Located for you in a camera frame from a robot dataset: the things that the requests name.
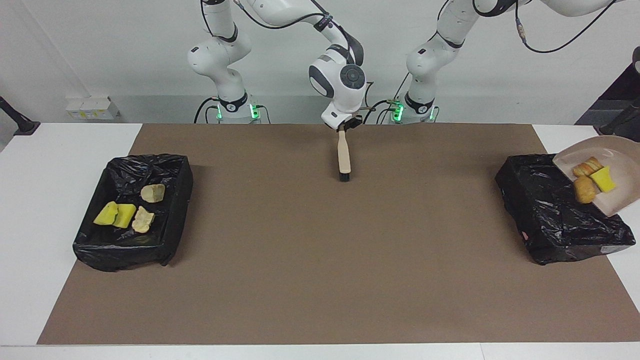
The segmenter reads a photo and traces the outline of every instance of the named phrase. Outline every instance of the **table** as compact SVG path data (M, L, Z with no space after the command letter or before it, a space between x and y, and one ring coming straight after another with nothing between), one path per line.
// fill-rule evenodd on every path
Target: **table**
M76 258L70 246L104 164L125 156L139 124L42 124L0 153L1 359L633 359L640 343L464 343L42 347L35 343ZM535 126L548 152L595 136L591 127ZM620 215L640 234L640 203ZM45 226L34 226L34 219ZM640 308L640 248L609 255Z

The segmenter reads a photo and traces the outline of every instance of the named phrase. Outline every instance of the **plate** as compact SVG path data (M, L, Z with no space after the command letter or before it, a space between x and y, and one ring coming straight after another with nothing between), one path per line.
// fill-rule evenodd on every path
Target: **plate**
M602 135L581 141L554 158L554 164L571 180L573 168L595 157L611 167L616 188L596 195L593 204L608 217L640 199L640 143L615 135Z

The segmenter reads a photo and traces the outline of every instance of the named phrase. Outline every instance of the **brown table mat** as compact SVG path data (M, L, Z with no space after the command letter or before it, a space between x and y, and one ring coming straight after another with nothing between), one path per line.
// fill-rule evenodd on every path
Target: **brown table mat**
M39 344L640 341L606 257L534 264L493 177L531 126L362 126L337 174L324 125L144 125L131 154L189 156L169 266L76 263Z

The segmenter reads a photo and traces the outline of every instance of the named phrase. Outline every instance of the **black box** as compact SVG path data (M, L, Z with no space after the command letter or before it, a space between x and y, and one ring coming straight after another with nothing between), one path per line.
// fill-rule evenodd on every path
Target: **black box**
M575 199L554 155L510 156L495 180L529 254L541 265L611 254L636 243L618 215Z
M164 184L161 202L140 197L150 184ZM193 175L189 160L181 155L139 155L111 160L102 171L84 215L73 248L77 258L97 270L112 272L134 265L158 262L167 265L180 243L191 198ZM96 225L93 220L110 201L143 206L156 217L145 234L131 226L119 229Z

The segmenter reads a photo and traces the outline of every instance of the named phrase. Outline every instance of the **yellow sponge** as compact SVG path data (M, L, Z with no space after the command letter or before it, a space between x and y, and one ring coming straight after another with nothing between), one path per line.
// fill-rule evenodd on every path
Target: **yellow sponge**
M93 220L93 223L97 225L113 225L117 214L118 204L115 201L111 201L104 206L98 216L95 217L95 220Z
M118 214L116 215L116 220L113 222L113 226L122 229L128 228L135 213L136 206L134 204L118 204Z
M609 192L616 188L616 184L611 179L611 167L604 167L593 174L590 178L598 185L602 192Z

